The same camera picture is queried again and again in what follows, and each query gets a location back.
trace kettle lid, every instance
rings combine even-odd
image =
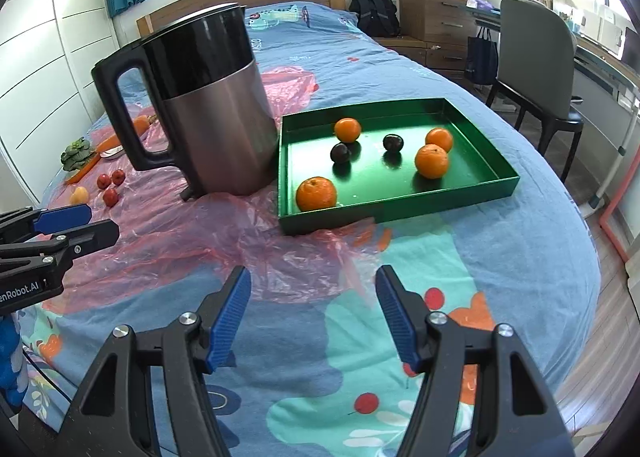
[[[149,36],[146,36],[142,40],[140,40],[140,44],[145,44],[155,38],[158,38],[159,36],[162,36],[163,34],[171,30],[174,30],[183,25],[187,25],[195,20],[199,20],[200,18],[204,18],[206,16],[212,16],[213,14],[218,14],[226,11],[232,11],[235,9],[241,9],[242,11],[244,11],[245,8],[246,6],[236,4],[235,2],[231,2],[229,4],[214,5],[212,7],[206,7],[204,9],[201,9],[200,11],[192,12],[187,16],[183,16],[182,18],[178,18],[178,20],[174,20],[171,23],[168,23],[167,25],[162,26],[157,31],[151,33]]]

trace carrot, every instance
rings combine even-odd
[[[150,126],[150,119],[148,116],[138,116],[133,120],[133,128],[136,129],[136,133],[138,135],[142,135],[145,133]],[[95,149],[97,153],[106,152],[107,150],[111,150],[111,148],[116,148],[116,146],[120,146],[120,140],[117,135],[113,134],[107,137],[104,141],[102,141],[98,147]]]
[[[91,160],[87,164],[82,166],[82,168],[78,171],[78,173],[76,173],[75,175],[72,175],[71,177],[69,177],[69,179],[65,180],[65,186],[80,182],[82,177],[87,175],[91,171],[91,169],[98,163],[98,161],[100,161],[100,154],[94,153],[94,156],[91,158]]]

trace electric kettle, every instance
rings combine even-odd
[[[223,4],[185,16],[124,46],[91,72],[133,167],[177,166],[188,183],[185,200],[212,192],[249,195],[275,176],[278,133],[244,9]],[[133,128],[118,90],[118,78],[130,68],[142,72],[167,150],[146,150]]]

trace metal bolt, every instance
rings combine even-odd
[[[128,325],[118,325],[113,329],[113,335],[116,336],[116,338],[124,338],[127,334],[129,334]]]
[[[504,336],[505,338],[511,338],[513,336],[513,327],[508,323],[501,323],[498,325],[498,334],[500,336]]]
[[[429,321],[434,325],[444,325],[447,322],[447,315],[444,312],[435,311],[429,315]]]
[[[184,312],[180,314],[180,323],[182,325],[193,325],[197,319],[198,315],[194,312]]]

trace black kettle handle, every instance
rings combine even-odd
[[[118,89],[118,78],[123,72],[131,68],[138,68],[142,72],[151,103],[169,140],[169,148],[167,150],[148,151],[142,145],[133,127],[133,122]],[[162,122],[164,105],[144,49],[135,45],[125,46],[111,56],[100,60],[91,70],[91,75],[94,78],[95,87],[111,120],[113,129],[122,143],[133,168],[138,171],[144,171],[164,166],[177,166],[172,148],[174,142],[169,137],[171,127],[166,127]]]

